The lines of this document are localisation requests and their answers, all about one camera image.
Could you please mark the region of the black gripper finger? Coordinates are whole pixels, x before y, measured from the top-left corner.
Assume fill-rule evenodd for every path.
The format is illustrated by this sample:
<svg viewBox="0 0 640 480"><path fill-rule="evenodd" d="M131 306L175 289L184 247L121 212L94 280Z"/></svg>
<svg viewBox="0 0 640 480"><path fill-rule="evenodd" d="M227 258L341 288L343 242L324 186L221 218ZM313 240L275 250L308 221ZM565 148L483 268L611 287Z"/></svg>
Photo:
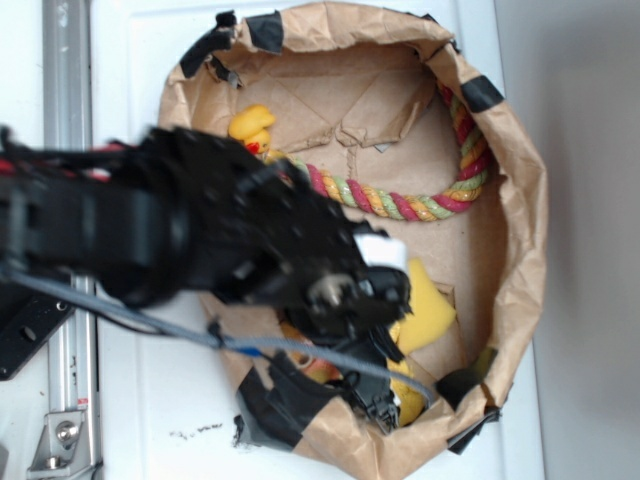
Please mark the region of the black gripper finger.
<svg viewBox="0 0 640 480"><path fill-rule="evenodd" d="M350 371L344 376L344 397L356 413L377 425L384 435L399 427L400 407L388 378Z"/></svg>

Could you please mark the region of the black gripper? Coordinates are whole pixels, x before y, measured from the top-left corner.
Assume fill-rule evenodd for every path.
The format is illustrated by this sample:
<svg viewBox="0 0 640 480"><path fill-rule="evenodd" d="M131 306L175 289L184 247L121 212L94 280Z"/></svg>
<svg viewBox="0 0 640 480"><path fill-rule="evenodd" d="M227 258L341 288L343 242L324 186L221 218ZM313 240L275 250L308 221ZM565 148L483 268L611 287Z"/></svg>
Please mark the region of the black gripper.
<svg viewBox="0 0 640 480"><path fill-rule="evenodd" d="M211 230L201 291L284 311L312 338L367 335L375 364L405 359L388 326L409 312L403 243L348 219L287 160L265 165L234 140L200 134Z"/></svg>

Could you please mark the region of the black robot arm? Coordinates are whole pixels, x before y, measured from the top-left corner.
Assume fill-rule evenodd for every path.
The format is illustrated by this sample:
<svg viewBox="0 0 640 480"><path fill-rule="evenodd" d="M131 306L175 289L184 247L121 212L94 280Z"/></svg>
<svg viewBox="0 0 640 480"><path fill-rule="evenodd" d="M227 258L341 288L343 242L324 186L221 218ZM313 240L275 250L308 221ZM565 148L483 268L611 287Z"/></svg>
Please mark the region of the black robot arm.
<svg viewBox="0 0 640 480"><path fill-rule="evenodd" d="M300 340L206 334L153 321L172 337L265 357L284 353L335 365L327 386L390 433L400 400L388 361L389 328L409 310L402 244L349 220L286 159L265 164L237 141L153 129L136 146L33 150L1 134L1 275L5 281L100 312L54 280L94 277L116 300L107 313L139 322L182 291L284 313Z"/></svg>

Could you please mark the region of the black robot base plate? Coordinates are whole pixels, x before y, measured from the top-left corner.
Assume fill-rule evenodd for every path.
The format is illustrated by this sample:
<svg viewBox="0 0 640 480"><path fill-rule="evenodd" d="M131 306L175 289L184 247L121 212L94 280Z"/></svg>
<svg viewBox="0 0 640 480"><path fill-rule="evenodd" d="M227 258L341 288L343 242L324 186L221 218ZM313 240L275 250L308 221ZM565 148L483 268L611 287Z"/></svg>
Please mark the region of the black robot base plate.
<svg viewBox="0 0 640 480"><path fill-rule="evenodd" d="M12 380L73 313L66 302L17 285L1 286L1 381Z"/></svg>

